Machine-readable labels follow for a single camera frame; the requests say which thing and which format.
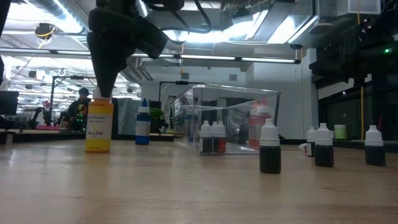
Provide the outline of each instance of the blue bottle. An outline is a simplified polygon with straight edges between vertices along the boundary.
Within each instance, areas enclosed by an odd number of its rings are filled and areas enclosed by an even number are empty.
[[[150,110],[147,106],[147,100],[144,98],[142,105],[138,107],[136,123],[136,144],[148,145],[150,133]]]

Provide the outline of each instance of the bottle cap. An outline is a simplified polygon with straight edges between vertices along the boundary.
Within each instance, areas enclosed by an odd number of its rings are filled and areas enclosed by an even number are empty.
[[[279,146],[278,128],[272,118],[267,118],[266,124],[261,128],[260,146]]]
[[[310,129],[307,131],[307,139],[315,140],[315,129],[313,126],[310,127]]]
[[[269,106],[258,106],[256,114],[263,114],[271,112],[271,108]]]
[[[318,130],[315,132],[315,144],[321,146],[332,146],[333,140],[331,139],[332,131],[328,129],[326,123],[321,123]]]
[[[223,121],[219,121],[218,124],[213,125],[212,131],[214,137],[225,138],[226,136]]]
[[[369,131],[366,131],[365,146],[383,146],[381,132],[377,130],[376,125],[370,125]]]
[[[97,88],[97,89],[95,89],[95,90],[93,91],[93,98],[94,98],[94,99],[109,100],[109,101],[111,101],[111,100],[112,100],[112,95],[111,95],[110,97],[102,97],[102,96],[101,96],[100,89]]]
[[[138,113],[150,113],[150,108],[147,106],[138,107]]]
[[[200,137],[201,138],[211,138],[212,133],[211,133],[211,126],[209,124],[209,121],[204,121],[203,125],[200,127]]]
[[[141,106],[142,106],[142,107],[147,107],[147,106],[148,106],[148,104],[147,104],[147,99],[146,99],[146,98],[144,98],[144,100],[142,101]]]

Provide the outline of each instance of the ceiling light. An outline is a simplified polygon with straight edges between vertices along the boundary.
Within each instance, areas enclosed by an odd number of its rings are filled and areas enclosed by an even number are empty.
[[[171,54],[161,54],[161,55],[159,55],[159,58],[174,58],[174,55],[171,55]]]
[[[140,6],[141,6],[142,13],[144,13],[143,17],[148,16],[147,6],[141,0],[138,0],[138,1],[139,1]]]
[[[67,54],[67,55],[87,55],[90,56],[90,52],[87,51],[77,51],[77,50],[58,50],[58,54]]]
[[[144,53],[135,53],[132,55],[132,57],[148,57],[148,55]]]
[[[215,2],[215,1],[203,1],[200,3],[200,6],[204,9],[220,9],[221,8],[221,2]],[[197,5],[192,1],[185,1],[184,7],[182,7],[181,10],[184,11],[196,11],[198,10]]]
[[[277,59],[277,58],[249,58],[243,57],[243,62],[270,62],[270,63],[295,63],[296,60],[292,59]]]
[[[253,19],[255,20],[255,22],[254,22],[252,29],[246,35],[246,40],[254,37],[256,32],[259,30],[262,22],[264,21],[264,19],[266,19],[268,12],[269,12],[268,10],[264,10],[262,12],[258,12],[253,15]]]
[[[26,54],[49,54],[49,50],[41,50],[41,49],[13,49],[1,47],[0,52],[3,53],[26,53]]]
[[[208,59],[208,60],[234,60],[235,57],[225,57],[225,56],[206,56],[206,55],[181,55],[181,58],[189,59]]]
[[[295,41],[300,35],[304,33],[316,20],[318,19],[318,16],[314,16],[305,26],[303,26],[292,38],[288,40],[288,43],[292,43]]]
[[[274,34],[267,41],[268,44],[284,44],[295,33],[295,22],[292,16],[286,19],[275,30]]]

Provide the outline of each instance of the transparent container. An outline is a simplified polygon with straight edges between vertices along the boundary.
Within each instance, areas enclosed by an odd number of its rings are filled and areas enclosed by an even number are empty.
[[[174,142],[201,155],[258,154],[266,119],[277,124],[279,96],[272,90],[192,86],[171,102]]]

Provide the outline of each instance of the man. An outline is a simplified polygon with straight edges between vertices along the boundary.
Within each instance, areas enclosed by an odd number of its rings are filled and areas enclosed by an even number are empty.
[[[87,125],[88,104],[91,99],[87,98],[90,93],[86,88],[79,90],[79,99],[74,101],[68,109],[68,116],[70,117],[69,128],[74,131],[85,130]]]
[[[91,99],[87,98],[90,93],[86,88],[81,88],[79,90],[79,99],[74,101],[68,109],[68,114],[71,117],[77,117],[78,115],[87,115],[88,112],[88,104]]]

